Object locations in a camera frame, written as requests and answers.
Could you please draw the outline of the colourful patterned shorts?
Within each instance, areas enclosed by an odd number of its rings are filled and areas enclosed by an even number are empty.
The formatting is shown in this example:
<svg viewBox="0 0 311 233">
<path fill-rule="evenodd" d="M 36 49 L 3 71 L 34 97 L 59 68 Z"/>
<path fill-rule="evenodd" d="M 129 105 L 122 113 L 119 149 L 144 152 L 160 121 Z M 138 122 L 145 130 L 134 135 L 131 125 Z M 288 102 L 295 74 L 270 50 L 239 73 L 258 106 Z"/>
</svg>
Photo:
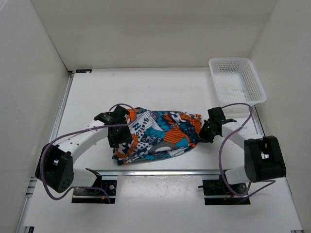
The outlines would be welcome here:
<svg viewBox="0 0 311 233">
<path fill-rule="evenodd" d="M 182 155 L 199 142 L 200 114 L 180 111 L 153 111 L 141 107 L 128 109 L 127 122 L 132 141 L 113 149 L 112 159 L 119 166 L 153 162 Z"/>
</svg>

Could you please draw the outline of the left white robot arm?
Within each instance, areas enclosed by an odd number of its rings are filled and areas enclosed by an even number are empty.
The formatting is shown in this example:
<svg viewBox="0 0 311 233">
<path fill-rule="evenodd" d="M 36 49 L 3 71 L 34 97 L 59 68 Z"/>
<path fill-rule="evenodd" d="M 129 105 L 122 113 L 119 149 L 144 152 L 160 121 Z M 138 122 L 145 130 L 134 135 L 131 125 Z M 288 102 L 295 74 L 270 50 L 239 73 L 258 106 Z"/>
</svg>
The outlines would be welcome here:
<svg viewBox="0 0 311 233">
<path fill-rule="evenodd" d="M 47 194 L 53 200 L 50 190 L 67 194 L 71 189 L 84 189 L 91 194 L 105 192 L 101 175 L 90 168 L 74 167 L 78 158 L 99 141 L 107 139 L 113 149 L 132 140 L 129 124 L 137 117 L 133 107 L 116 104 L 110 111 L 99 113 L 85 129 L 59 136 L 46 144 L 41 152 L 35 177 L 42 181 Z"/>
</svg>

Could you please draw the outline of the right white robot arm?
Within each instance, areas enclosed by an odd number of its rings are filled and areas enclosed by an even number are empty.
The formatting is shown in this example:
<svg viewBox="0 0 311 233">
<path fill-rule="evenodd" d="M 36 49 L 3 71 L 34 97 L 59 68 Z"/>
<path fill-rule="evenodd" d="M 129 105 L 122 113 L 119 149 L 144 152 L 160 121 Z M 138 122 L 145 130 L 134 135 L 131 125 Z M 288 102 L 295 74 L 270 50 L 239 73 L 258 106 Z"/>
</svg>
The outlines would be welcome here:
<svg viewBox="0 0 311 233">
<path fill-rule="evenodd" d="M 219 190 L 231 193 L 238 183 L 258 183 L 286 176 L 286 166 L 275 136 L 252 133 L 236 120 L 226 118 L 222 107 L 211 108 L 209 118 L 199 132 L 199 142 L 213 143 L 217 136 L 232 141 L 244 151 L 244 164 L 235 169 L 221 170 Z"/>
</svg>

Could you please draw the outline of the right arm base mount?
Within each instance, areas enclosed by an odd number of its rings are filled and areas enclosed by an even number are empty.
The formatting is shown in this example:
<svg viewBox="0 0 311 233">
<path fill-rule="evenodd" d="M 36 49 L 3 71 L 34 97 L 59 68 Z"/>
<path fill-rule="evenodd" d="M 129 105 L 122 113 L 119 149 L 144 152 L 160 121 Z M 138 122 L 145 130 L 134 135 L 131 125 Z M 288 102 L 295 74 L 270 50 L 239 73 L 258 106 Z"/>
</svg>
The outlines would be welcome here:
<svg viewBox="0 0 311 233">
<path fill-rule="evenodd" d="M 205 206 L 250 205 L 250 199 L 233 195 L 219 180 L 202 180 L 198 189 L 203 190 Z"/>
</svg>

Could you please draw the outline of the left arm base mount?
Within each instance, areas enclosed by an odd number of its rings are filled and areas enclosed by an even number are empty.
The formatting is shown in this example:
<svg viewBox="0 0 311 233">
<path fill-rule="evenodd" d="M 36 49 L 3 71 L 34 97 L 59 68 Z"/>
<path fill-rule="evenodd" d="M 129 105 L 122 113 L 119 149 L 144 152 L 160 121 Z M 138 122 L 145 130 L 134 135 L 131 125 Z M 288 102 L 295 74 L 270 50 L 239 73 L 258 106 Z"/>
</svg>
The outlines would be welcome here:
<svg viewBox="0 0 311 233">
<path fill-rule="evenodd" d="M 117 176 L 103 176 L 97 184 L 99 189 L 75 188 L 71 203 L 76 204 L 115 204 Z"/>
</svg>

